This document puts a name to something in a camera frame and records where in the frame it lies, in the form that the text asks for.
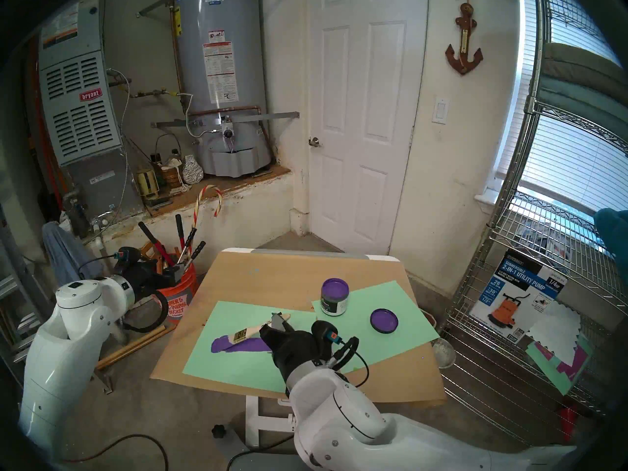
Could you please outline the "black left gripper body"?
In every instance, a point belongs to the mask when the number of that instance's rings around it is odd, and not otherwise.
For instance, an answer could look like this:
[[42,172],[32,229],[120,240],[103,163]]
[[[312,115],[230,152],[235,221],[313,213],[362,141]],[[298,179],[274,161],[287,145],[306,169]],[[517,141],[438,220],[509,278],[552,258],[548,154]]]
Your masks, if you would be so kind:
[[135,295],[151,295],[170,287],[170,277],[157,273],[157,265],[157,260],[140,260],[130,265],[130,286]]

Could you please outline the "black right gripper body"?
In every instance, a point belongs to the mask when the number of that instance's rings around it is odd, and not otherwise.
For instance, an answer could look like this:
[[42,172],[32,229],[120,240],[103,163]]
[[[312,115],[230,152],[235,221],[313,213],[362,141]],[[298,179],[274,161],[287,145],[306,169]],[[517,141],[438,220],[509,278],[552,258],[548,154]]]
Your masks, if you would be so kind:
[[285,382],[303,363],[312,360],[327,361],[332,356],[331,341],[302,330],[281,331],[281,341],[268,342],[268,347],[271,350],[273,362]]

